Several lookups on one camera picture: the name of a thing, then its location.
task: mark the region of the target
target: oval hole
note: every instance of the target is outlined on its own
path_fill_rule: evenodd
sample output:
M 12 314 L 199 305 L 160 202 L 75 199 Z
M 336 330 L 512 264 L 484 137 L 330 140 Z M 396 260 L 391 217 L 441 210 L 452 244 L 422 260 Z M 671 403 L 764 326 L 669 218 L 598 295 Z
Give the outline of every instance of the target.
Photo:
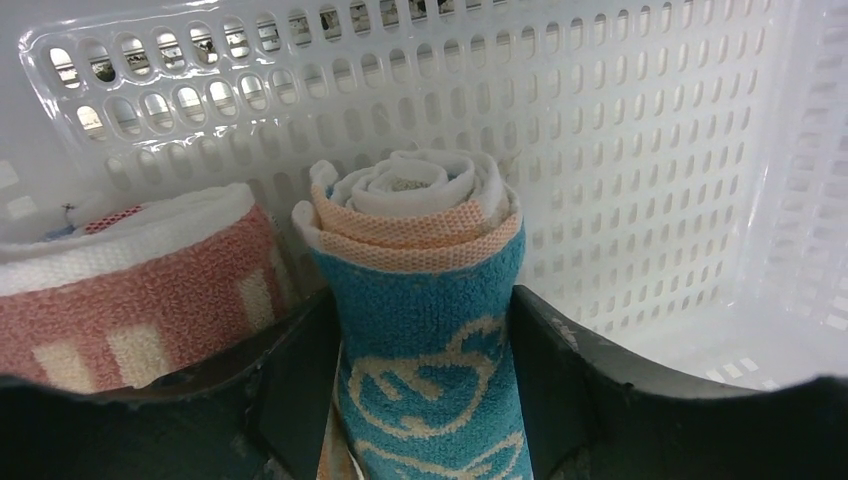
M 185 57 L 180 44 L 177 43 L 177 37 L 170 30 L 160 30 L 156 35 L 156 43 L 159 47 L 159 53 L 162 55 L 162 62 L 168 70 L 181 70 L 185 67 Z
M 67 88 L 79 87 L 79 74 L 73 62 L 71 62 L 68 52 L 61 48 L 51 48 L 48 55 L 50 56 L 50 63 L 53 64 L 53 70 L 59 77 L 59 81 Z
M 109 157 L 106 160 L 106 173 L 109 175 L 109 180 L 112 181 L 112 185 L 115 186 L 118 190 L 127 191 L 132 186 L 130 182 L 130 177 L 127 175 L 127 171 L 124 168 L 124 164 L 118 161 L 115 158 Z
M 103 122 L 100 121 L 100 115 L 93 108 L 89 106 L 79 107 L 77 109 L 77 118 L 88 138 L 97 141 L 106 139 L 106 130 L 103 128 Z
M 639 15 L 639 35 L 647 36 L 651 31 L 651 7 L 644 6 Z
M 196 23 L 189 29 L 194 54 L 201 65 L 214 65 L 218 62 L 218 50 L 212 41 L 212 32 L 202 23 Z
M 360 37 L 366 37 L 371 33 L 371 20 L 368 16 L 368 7 L 361 0 L 350 2 L 350 20 L 353 23 L 353 31 Z
M 191 178 L 192 168 L 191 162 L 188 159 L 188 154 L 182 145 L 173 144 L 168 147 L 168 161 L 171 162 L 171 168 L 177 175 L 177 178 L 188 180 Z
M 150 60 L 147 58 L 147 52 L 144 51 L 141 40 L 132 35 L 124 35 L 121 37 L 120 44 L 121 53 L 124 54 L 124 61 L 127 62 L 129 70 L 139 77 L 150 74 Z
M 536 55 L 536 30 L 529 25 L 521 31 L 521 50 L 524 52 L 524 58 L 529 59 Z
M 87 41 L 85 55 L 91 65 L 91 71 L 98 80 L 103 83 L 115 81 L 115 66 L 112 65 L 112 59 L 109 58 L 109 52 L 106 51 L 103 44 L 94 40 Z
M 321 7 L 321 29 L 324 30 L 324 39 L 328 42 L 338 42 L 342 39 L 342 25 L 339 12 L 332 5 Z
M 602 45 L 607 39 L 607 16 L 603 13 L 595 17 L 595 45 Z
M 424 97 L 424 114 L 430 125 L 437 125 L 442 120 L 442 106 L 435 92 L 430 92 Z
M 562 32 L 559 28 L 559 23 L 551 22 L 545 28 L 545 43 L 548 53 L 556 53 L 559 51 L 559 46 L 562 43 Z
M 495 57 L 498 63 L 507 63 L 512 58 L 512 37 L 506 30 L 498 32 L 495 38 Z
M 327 96 L 327 83 L 324 80 L 324 72 L 314 63 L 303 68 L 303 83 L 312 98 L 324 98 Z
M 383 19 L 383 30 L 389 33 L 397 30 L 399 17 L 395 0 L 380 2 L 380 13 Z
M 140 134 L 141 125 L 138 122 L 138 115 L 130 102 L 123 98 L 115 98 L 111 103 L 112 123 L 118 126 L 121 133 L 130 137 Z
M 410 130 L 415 127 L 415 109 L 409 97 L 403 97 L 398 102 L 398 113 L 400 114 L 400 125 Z
M 318 115 L 315 119 L 315 127 L 318 130 L 318 141 L 326 148 L 336 146 L 336 131 L 333 128 L 333 119 L 327 114 Z
M 155 129 L 167 131 L 173 128 L 174 118 L 168 108 L 168 102 L 158 93 L 146 95 L 142 101 L 148 123 Z
M 383 70 L 380 68 L 380 61 L 374 54 L 366 53 L 360 60 L 362 66 L 362 75 L 365 77 L 365 84 L 371 88 L 383 86 Z
M 583 46 L 583 19 L 575 18 L 571 21 L 571 35 L 569 36 L 572 50 Z
M 462 68 L 462 54 L 459 51 L 459 43 L 454 39 L 448 40 L 445 42 L 444 51 L 445 67 L 451 73 L 458 72 Z
M 233 90 L 224 82 L 215 81 L 209 85 L 209 98 L 218 112 L 225 117 L 236 114 L 236 102 L 233 99 Z
M 336 88 L 342 93 L 350 93 L 356 89 L 356 81 L 350 69 L 350 62 L 337 58 L 333 61 L 333 77 L 336 79 Z
M 436 63 L 433 61 L 433 49 L 427 43 L 422 43 L 418 46 L 416 52 L 418 60 L 418 72 L 424 78 L 430 78 L 436 71 Z
M 301 48 L 306 48 L 312 43 L 312 31 L 306 20 L 306 13 L 301 9 L 289 12 L 289 31 L 292 42 Z
M 486 82 L 481 82 L 477 85 L 476 95 L 477 97 L 477 111 L 480 114 L 485 115 L 489 112 L 489 108 L 491 108 L 491 95 L 489 95 L 489 84 Z
M 404 83 L 409 80 L 409 62 L 406 60 L 406 54 L 403 50 L 396 48 L 389 53 L 389 61 L 392 66 L 392 77 L 398 83 Z
M 262 80 L 256 75 L 248 74 L 242 77 L 239 82 L 239 88 L 241 88 L 242 97 L 250 108 L 256 111 L 262 111 L 268 107 L 265 88 L 262 85 Z
M 162 182 L 162 172 L 159 170 L 156 157 L 152 153 L 141 150 L 138 152 L 136 160 L 138 161 L 138 169 L 141 170 L 142 176 L 148 183 L 156 185 Z
M 280 49 L 280 32 L 277 30 L 277 19 L 273 15 L 262 13 L 256 17 L 256 30 L 262 50 L 272 53 Z
M 477 68 L 486 65 L 486 39 L 479 33 L 471 37 L 471 62 Z
M 211 173 L 223 170 L 224 159 L 221 157 L 221 151 L 213 139 L 200 137 L 194 146 L 206 170 Z
M 223 28 L 230 55 L 233 58 L 245 58 L 250 55 L 250 43 L 247 40 L 247 33 L 244 31 L 244 24 L 241 23 L 241 20 L 232 17 L 227 18 L 224 20 Z
M 342 117 L 344 119 L 345 130 L 347 130 L 347 138 L 351 142 L 362 140 L 365 137 L 365 132 L 362 129 L 362 119 L 359 117 L 359 112 L 349 108 L 345 110 Z
M 275 70 L 271 74 L 271 86 L 277 92 L 277 97 L 284 105 L 297 103 L 297 90 L 294 88 L 294 77 L 288 70 Z
M 200 102 L 197 90 L 191 87 L 180 88 L 177 90 L 175 103 L 189 122 L 201 124 L 206 120 L 206 112 L 203 111 L 203 104 Z

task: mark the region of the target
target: laundry basket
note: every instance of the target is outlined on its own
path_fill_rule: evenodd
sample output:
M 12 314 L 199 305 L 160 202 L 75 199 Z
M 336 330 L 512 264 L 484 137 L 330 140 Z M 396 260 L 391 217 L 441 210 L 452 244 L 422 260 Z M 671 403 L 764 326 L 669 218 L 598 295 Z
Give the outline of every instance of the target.
M 233 181 L 286 219 L 319 159 L 482 149 L 565 315 L 718 382 L 848 373 L 846 0 L 7 3 L 2 240 Z

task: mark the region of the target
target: terry cloth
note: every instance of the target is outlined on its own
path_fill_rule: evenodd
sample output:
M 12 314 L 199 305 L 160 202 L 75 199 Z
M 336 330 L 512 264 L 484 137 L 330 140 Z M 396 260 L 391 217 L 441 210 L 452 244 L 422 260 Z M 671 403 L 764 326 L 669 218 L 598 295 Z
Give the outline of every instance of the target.
M 277 229 L 247 185 L 119 216 L 93 234 L 0 244 L 0 372 L 77 392 L 143 387 L 297 300 Z
M 505 315 L 524 255 L 490 156 L 310 169 L 292 219 L 336 297 L 339 408 L 372 479 L 531 478 Z

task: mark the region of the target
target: basket hole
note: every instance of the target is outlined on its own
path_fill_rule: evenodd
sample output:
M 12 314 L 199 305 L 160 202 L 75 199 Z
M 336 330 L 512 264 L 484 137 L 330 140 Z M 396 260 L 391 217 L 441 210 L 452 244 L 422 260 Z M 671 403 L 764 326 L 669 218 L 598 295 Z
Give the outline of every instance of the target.
M 571 21 L 571 35 L 569 36 L 569 41 L 571 42 L 571 49 L 577 50 L 583 46 L 583 19 L 575 18 Z
M 336 131 L 333 128 L 333 119 L 327 114 L 318 115 L 315 119 L 315 127 L 318 130 L 318 141 L 325 148 L 336 146 Z
M 663 76 L 668 72 L 668 49 L 661 48 L 659 59 L 657 61 L 657 74 Z
M 663 4 L 662 14 L 660 15 L 660 29 L 663 33 L 668 33 L 671 30 L 671 18 L 674 15 L 674 7 L 671 2 Z
M 256 136 L 259 139 L 259 146 L 262 148 L 262 153 L 269 160 L 282 158 L 282 149 L 280 141 L 277 138 L 279 127 L 277 125 L 266 123 L 256 130 Z
M 244 166 L 250 165 L 253 161 L 253 155 L 250 153 L 250 142 L 243 133 L 231 132 L 227 136 L 227 143 L 230 144 L 230 151 L 236 163 Z
M 409 61 L 407 61 L 406 53 L 399 48 L 395 48 L 389 53 L 389 61 L 392 66 L 392 78 L 398 83 L 406 83 L 411 77 L 409 71 Z
M 603 13 L 595 16 L 595 45 L 603 45 L 607 39 L 607 16 Z
M 470 18 L 481 18 L 483 16 L 483 0 L 465 0 L 465 11 Z
M 383 71 L 380 68 L 380 62 L 374 54 L 366 53 L 360 60 L 362 66 L 362 75 L 365 77 L 365 84 L 371 88 L 383 86 Z
M 536 55 L 536 30 L 529 25 L 521 31 L 521 47 L 524 58 L 530 59 Z
M 85 42 L 85 55 L 91 65 L 91 71 L 103 83 L 115 81 L 115 66 L 109 58 L 109 52 L 100 42 L 89 40 Z
M 121 133 L 130 137 L 141 133 L 138 115 L 136 115 L 135 109 L 130 105 L 130 102 L 123 98 L 116 98 L 112 101 L 111 110 L 114 123 L 121 130 Z
M 194 53 L 202 65 L 214 65 L 218 62 L 218 49 L 212 41 L 212 32 L 202 23 L 192 25 L 189 29 L 191 41 L 194 43 Z
M 180 44 L 177 43 L 177 37 L 170 30 L 161 30 L 156 35 L 156 43 L 159 46 L 159 53 L 162 55 L 162 62 L 168 70 L 181 70 L 185 67 L 185 57 Z
M 132 35 L 124 35 L 120 43 L 121 53 L 123 53 L 124 61 L 127 62 L 129 70 L 139 77 L 150 74 L 150 60 L 147 58 L 141 40 Z
M 259 43 L 267 53 L 280 49 L 280 32 L 277 30 L 277 20 L 270 13 L 262 13 L 256 17 L 256 31 L 259 33 Z
M 303 83 L 312 98 L 324 98 L 327 96 L 327 83 L 324 79 L 324 71 L 318 65 L 310 63 L 303 68 Z
M 445 42 L 444 52 L 445 66 L 448 72 L 459 72 L 462 68 L 462 55 L 459 51 L 459 43 L 454 39 L 448 40 Z
M 627 34 L 630 31 L 630 12 L 622 10 L 618 12 L 618 17 L 615 21 L 615 37 L 619 40 L 627 39 Z
M 212 99 L 218 113 L 225 117 L 235 116 L 236 102 L 229 85 L 221 81 L 212 82 L 209 85 L 209 98 Z
M 353 31 L 360 37 L 367 37 L 371 33 L 371 20 L 368 16 L 368 7 L 360 0 L 350 2 L 350 21 Z
M 349 108 L 345 110 L 342 119 L 344 120 L 345 130 L 347 131 L 347 138 L 351 142 L 358 142 L 365 138 L 365 132 L 362 129 L 362 119 L 358 111 Z
M 93 108 L 89 106 L 79 107 L 77 109 L 77 118 L 88 138 L 97 141 L 106 139 L 106 130 L 103 128 L 103 122 L 100 121 L 100 115 Z
M 377 135 L 385 135 L 392 129 L 389 111 L 382 103 L 376 103 L 371 107 L 371 121 L 374 124 L 374 133 Z
M 383 30 L 389 33 L 396 31 L 400 23 L 400 17 L 398 17 L 395 0 L 380 2 L 380 13 L 382 14 Z
M 411 130 L 415 127 L 415 108 L 412 106 L 412 99 L 403 97 L 398 102 L 398 113 L 400 114 L 400 125 Z
M 342 38 L 342 25 L 339 12 L 332 5 L 321 7 L 321 29 L 324 31 L 324 39 L 328 42 L 338 42 Z
M 424 114 L 430 125 L 438 125 L 442 120 L 442 106 L 439 102 L 439 96 L 435 92 L 430 92 L 424 96 Z
M 296 153 L 304 153 L 309 150 L 309 137 L 306 135 L 306 128 L 299 121 L 290 121 L 286 125 L 286 130 L 288 131 L 292 148 Z
M 59 81 L 67 88 L 77 88 L 80 86 L 79 75 L 77 69 L 71 62 L 71 57 L 68 52 L 61 48 L 51 48 L 49 51 L 50 62 L 53 64 L 53 69 L 59 76 Z
M 223 28 L 230 55 L 233 58 L 244 58 L 250 55 L 250 43 L 247 40 L 247 33 L 244 31 L 244 24 L 241 23 L 241 20 L 228 18 L 224 20 Z
M 213 139 L 206 137 L 198 138 L 197 143 L 195 143 L 195 149 L 206 170 L 211 173 L 217 173 L 223 170 L 224 159 L 221 156 L 218 145 Z
M 168 161 L 171 163 L 171 168 L 174 170 L 177 178 L 188 180 L 191 178 L 193 169 L 191 162 L 188 159 L 188 154 L 182 145 L 173 144 L 168 147 Z
M 147 183 L 157 185 L 162 183 L 162 172 L 159 170 L 156 157 L 147 150 L 141 150 L 136 157 L 138 168 Z
M 239 87 L 241 88 L 242 96 L 250 108 L 256 111 L 262 111 L 268 107 L 265 88 L 259 77 L 253 74 L 245 75 L 239 82 Z
M 644 6 L 639 14 L 639 35 L 645 37 L 651 31 L 651 7 Z
M 433 49 L 429 44 L 422 43 L 416 52 L 418 60 L 418 72 L 424 78 L 430 78 L 436 71 L 436 63 L 433 61 Z
M 309 28 L 309 21 L 306 19 L 306 13 L 301 9 L 294 9 L 289 12 L 289 32 L 292 42 L 300 48 L 306 48 L 312 43 L 312 31 Z
M 109 157 L 105 163 L 106 174 L 109 175 L 109 180 L 112 185 L 118 190 L 126 192 L 132 187 L 130 177 L 124 168 L 124 164 L 115 158 Z
M 465 117 L 465 89 L 456 87 L 451 90 L 450 101 L 453 118 L 460 119 Z
M 648 52 L 639 53 L 636 59 L 636 78 L 644 80 L 648 76 Z
M 177 90 L 177 105 L 190 122 L 200 124 L 206 120 L 206 112 L 203 110 L 197 90 L 191 87 L 182 87 Z
M 336 88 L 340 92 L 350 93 L 356 89 L 356 81 L 353 78 L 350 62 L 347 60 L 337 58 L 333 61 L 333 77 L 336 79 Z
M 479 33 L 471 37 L 471 61 L 477 68 L 486 65 L 486 39 Z
M 501 30 L 495 37 L 495 53 L 500 64 L 508 63 L 512 58 L 512 36 L 506 30 Z
M 456 148 L 471 150 L 471 136 L 468 135 L 468 132 L 459 132 L 456 135 Z
M 556 53 L 559 51 L 559 46 L 562 43 L 561 37 L 562 31 L 560 30 L 559 23 L 549 23 L 548 26 L 545 28 L 545 42 L 549 54 Z

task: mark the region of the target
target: rolled towel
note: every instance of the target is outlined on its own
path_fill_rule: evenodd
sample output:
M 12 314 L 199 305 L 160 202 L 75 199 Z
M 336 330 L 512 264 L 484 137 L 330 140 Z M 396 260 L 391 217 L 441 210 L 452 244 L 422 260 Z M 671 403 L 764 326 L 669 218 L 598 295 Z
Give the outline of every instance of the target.
M 88 235 L 0 244 L 0 372 L 77 392 L 143 387 L 296 301 L 277 229 L 247 185 L 107 219 Z
M 395 152 L 310 176 L 292 219 L 336 297 L 360 464 L 375 479 L 531 478 L 505 320 L 525 236 L 494 159 Z

